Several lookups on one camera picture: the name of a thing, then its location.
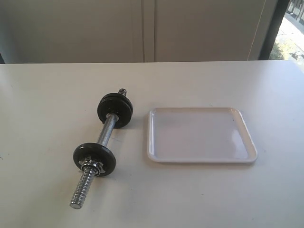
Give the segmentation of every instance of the table surface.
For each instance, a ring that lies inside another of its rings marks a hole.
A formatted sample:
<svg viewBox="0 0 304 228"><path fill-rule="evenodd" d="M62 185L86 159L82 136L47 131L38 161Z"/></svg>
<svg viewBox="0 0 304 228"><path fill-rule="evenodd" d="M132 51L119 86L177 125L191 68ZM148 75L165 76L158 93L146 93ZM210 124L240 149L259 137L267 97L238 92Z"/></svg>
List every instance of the table surface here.
<svg viewBox="0 0 304 228"><path fill-rule="evenodd" d="M108 147L114 172L69 207L74 149L95 142L101 97L124 87L131 122ZM289 61L0 66L0 227L303 228L304 75ZM176 165L147 157L156 107L234 107L253 165Z"/></svg>

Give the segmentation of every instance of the white tray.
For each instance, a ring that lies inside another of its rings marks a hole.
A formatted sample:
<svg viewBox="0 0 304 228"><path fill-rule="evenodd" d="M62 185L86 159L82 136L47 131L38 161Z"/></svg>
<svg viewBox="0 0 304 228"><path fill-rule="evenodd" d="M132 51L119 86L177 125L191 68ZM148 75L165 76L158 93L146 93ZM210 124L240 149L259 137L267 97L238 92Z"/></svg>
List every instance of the white tray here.
<svg viewBox="0 0 304 228"><path fill-rule="evenodd" d="M156 162L251 163L257 151L239 110L156 108L149 116L148 156Z"/></svg>

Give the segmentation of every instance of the cabinet door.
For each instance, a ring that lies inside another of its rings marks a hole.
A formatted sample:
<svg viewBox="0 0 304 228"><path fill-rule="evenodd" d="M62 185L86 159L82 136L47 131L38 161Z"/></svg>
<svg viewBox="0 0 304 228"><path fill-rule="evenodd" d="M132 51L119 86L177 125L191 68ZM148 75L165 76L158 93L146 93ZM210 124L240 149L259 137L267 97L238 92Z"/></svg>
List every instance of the cabinet door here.
<svg viewBox="0 0 304 228"><path fill-rule="evenodd" d="M0 8L18 49L10 62L143 60L141 0L2 1Z"/></svg>
<svg viewBox="0 0 304 228"><path fill-rule="evenodd" d="M267 3L265 0L143 0L145 61L255 59L275 3L276 0Z"/></svg>

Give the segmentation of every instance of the dumbbell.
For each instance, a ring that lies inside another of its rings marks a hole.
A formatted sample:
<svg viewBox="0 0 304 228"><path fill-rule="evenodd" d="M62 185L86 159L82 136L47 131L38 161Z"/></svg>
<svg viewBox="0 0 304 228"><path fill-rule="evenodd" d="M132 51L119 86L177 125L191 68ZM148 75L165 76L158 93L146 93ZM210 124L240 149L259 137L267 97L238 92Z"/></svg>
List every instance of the dumbbell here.
<svg viewBox="0 0 304 228"><path fill-rule="evenodd" d="M104 127L97 143L82 144L74 151L74 163L83 172L70 203L74 209L82 208L94 177L107 176L115 169L116 159L106 146L113 129L124 127L131 120L133 106L126 94L125 89L120 89L101 99L97 114Z"/></svg>

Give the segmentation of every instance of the dumbbell handle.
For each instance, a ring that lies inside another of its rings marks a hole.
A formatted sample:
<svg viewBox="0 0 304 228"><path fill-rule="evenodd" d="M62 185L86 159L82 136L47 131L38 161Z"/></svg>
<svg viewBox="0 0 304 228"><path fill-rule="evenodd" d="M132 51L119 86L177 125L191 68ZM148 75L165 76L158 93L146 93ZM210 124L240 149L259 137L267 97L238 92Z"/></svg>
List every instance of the dumbbell handle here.
<svg viewBox="0 0 304 228"><path fill-rule="evenodd" d="M108 113L104 127L99 135L99 138L97 140L97 143L106 146L109 142L109 139L111 137L112 131L114 129L115 123L118 121L118 116L113 113Z"/></svg>

